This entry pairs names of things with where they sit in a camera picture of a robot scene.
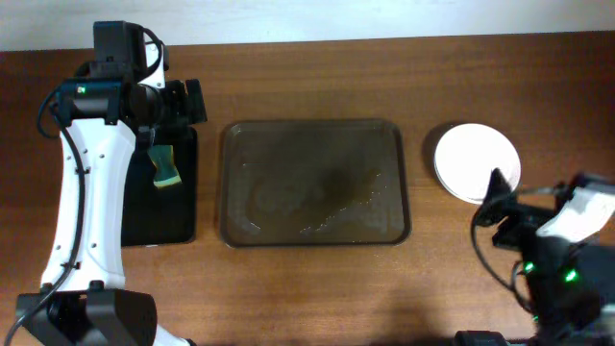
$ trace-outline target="empty tray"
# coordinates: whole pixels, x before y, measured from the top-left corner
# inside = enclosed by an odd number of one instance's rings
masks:
[[[397,126],[235,124],[224,138],[220,234],[232,247],[404,241],[410,213]]]

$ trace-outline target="green sponge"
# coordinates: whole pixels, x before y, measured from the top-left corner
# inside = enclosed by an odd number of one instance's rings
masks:
[[[180,172],[174,163],[172,145],[155,145],[147,151],[147,155],[156,167],[155,187],[163,188],[182,182]]]

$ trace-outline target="white wall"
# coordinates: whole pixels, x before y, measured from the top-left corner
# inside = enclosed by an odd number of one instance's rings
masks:
[[[613,0],[3,0],[0,51],[92,46],[96,20],[166,44],[615,29]]]

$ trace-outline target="wooden table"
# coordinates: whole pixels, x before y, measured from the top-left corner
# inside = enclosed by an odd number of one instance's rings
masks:
[[[443,125],[479,122],[516,146],[523,185],[580,170],[615,177],[615,33],[432,37],[171,47],[168,79],[201,80],[196,240],[123,251],[127,288],[199,344],[383,344],[457,330],[533,333],[531,317],[479,265],[476,206],[434,179]],[[61,147],[37,108],[91,51],[0,53],[0,331],[37,291],[55,232]],[[384,118],[404,136],[413,232],[396,247],[234,250],[218,234],[223,130],[248,119]],[[613,242],[613,227],[603,239]],[[518,255],[480,243],[503,275]],[[20,331],[14,342],[32,344]]]

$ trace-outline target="round plate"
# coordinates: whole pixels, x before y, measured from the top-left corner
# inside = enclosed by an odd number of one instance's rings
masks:
[[[510,140],[480,124],[459,125],[444,134],[433,162],[444,188],[474,204],[482,203],[495,168],[500,168],[513,190],[521,178],[519,155]]]

